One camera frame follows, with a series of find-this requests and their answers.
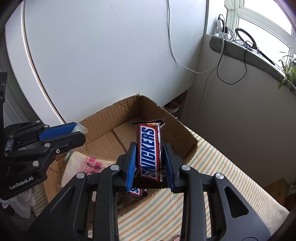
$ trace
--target metal screw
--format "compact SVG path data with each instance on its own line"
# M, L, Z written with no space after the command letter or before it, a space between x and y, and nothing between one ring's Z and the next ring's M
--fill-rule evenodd
M112 171L117 171L118 169L119 169L119 165L112 165L112 166L110 166L110 169L112 170Z
M183 165L182 166L182 169L184 170L184 171L189 171L190 170L190 166L188 166L188 165Z
M78 179L82 179L82 178L84 178L84 176L85 176L85 174L83 172L79 172L79 173L76 174L76 177Z
M216 178L218 178L218 179L223 179L224 178L224 175L222 174L222 173L220 173L220 172L218 172L218 173L216 173Z
M39 165L39 161L33 161L32 165L33 165L34 167L38 166L38 165Z

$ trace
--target window frame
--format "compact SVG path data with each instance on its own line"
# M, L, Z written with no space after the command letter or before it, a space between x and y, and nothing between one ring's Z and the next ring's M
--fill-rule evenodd
M228 9L226 26L230 28L236 37L235 29L238 27L239 18L243 18L272 34L284 44L291 46L290 51L296 52L296 33L292 29L292 35L287 33L275 22L263 15L244 7L244 0L224 0L224 5Z

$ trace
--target striped tablecloth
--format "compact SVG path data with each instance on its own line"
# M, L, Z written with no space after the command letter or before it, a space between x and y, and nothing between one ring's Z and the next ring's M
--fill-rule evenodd
M216 172L223 173L251 204L273 234L289 212L216 148L197 134L193 133L193 135L199 141L198 150L188 164L200 173L208 175L214 175ZM207 196L205 196L205 207L209 237L210 214ZM182 210L182 194L173 194L170 189L160 190L138 207L118 218L120 240L173 240L181 231Z

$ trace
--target torn cardboard edge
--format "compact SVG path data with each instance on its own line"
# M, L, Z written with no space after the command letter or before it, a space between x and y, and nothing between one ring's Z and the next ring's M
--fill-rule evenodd
M89 116L80 124L89 131L86 134L85 148L94 156L108 156L117 160L119 155L125 154L131 142L136 142L135 121L150 121L164 119L162 127L163 143L170 143L173 152L181 156L184 163L188 163L197 151L197 139L177 118L158 106L154 101L143 95L134 95L118 101L99 112ZM48 169L48 179L44 182L45 192L50 202L60 191L58 184L65 169L65 154L56 156L56 160ZM125 207L121 213L127 213L145 200L151 198L157 190L130 207Z

